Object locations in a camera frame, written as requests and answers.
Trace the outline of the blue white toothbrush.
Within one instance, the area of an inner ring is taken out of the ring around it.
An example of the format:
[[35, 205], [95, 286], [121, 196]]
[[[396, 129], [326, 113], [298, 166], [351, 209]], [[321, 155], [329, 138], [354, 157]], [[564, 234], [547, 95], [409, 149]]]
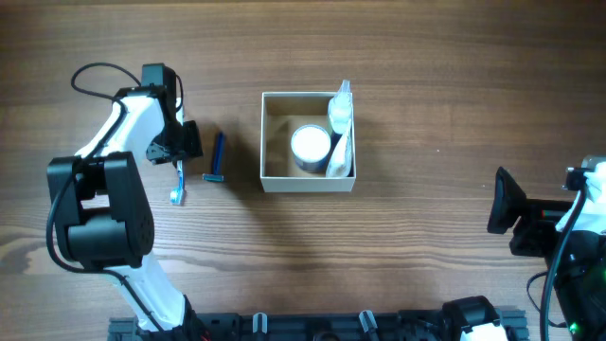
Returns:
[[180, 206], [184, 202], [184, 198], [186, 196], [185, 171], [182, 160], [176, 162], [176, 171], [178, 176], [178, 184], [177, 187], [171, 191], [169, 200], [173, 205]]

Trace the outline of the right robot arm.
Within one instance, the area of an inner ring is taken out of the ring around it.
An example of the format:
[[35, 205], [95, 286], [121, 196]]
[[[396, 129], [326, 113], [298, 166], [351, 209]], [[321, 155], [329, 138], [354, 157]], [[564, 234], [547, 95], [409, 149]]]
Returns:
[[572, 202], [531, 199], [500, 167], [487, 230], [512, 229], [514, 256], [542, 258], [546, 270], [539, 301], [540, 338], [551, 328], [568, 330], [574, 340], [605, 338], [605, 174], [604, 163], [569, 168], [564, 189]]

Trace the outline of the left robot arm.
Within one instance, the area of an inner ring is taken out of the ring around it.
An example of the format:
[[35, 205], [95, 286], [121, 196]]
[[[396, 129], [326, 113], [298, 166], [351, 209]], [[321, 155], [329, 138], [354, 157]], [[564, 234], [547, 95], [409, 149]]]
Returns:
[[68, 272], [101, 275], [116, 285], [143, 340], [210, 337], [152, 252], [154, 221], [137, 166], [147, 159], [180, 170], [202, 156], [198, 127], [184, 119], [183, 95], [173, 69], [143, 65], [133, 87], [110, 96], [112, 113], [95, 137], [46, 170], [50, 258]]

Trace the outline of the white blue round jar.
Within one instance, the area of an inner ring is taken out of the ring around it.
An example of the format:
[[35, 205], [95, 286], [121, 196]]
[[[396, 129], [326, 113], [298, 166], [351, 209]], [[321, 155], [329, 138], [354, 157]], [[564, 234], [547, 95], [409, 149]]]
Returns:
[[291, 138], [294, 162], [306, 172], [318, 173], [324, 169], [330, 148], [328, 132], [318, 125], [303, 125], [294, 131]]

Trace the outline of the dark spray bottle clear cap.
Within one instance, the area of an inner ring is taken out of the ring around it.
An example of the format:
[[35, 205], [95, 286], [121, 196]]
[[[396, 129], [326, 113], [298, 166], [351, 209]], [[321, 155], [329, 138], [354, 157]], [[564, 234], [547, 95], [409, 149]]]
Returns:
[[353, 118], [353, 98], [350, 81], [343, 80], [340, 89], [329, 101], [328, 106], [328, 133], [330, 140], [336, 143], [348, 130]]

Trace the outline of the blue disposable razor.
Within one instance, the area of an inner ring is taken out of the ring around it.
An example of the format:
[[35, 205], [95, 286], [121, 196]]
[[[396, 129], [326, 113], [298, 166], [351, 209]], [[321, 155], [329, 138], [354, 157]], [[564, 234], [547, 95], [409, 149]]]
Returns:
[[203, 174], [203, 179], [207, 182], [221, 183], [224, 181], [224, 176], [222, 174], [222, 162], [225, 140], [225, 134], [223, 132], [218, 132], [215, 140], [213, 159], [211, 163], [211, 173]]

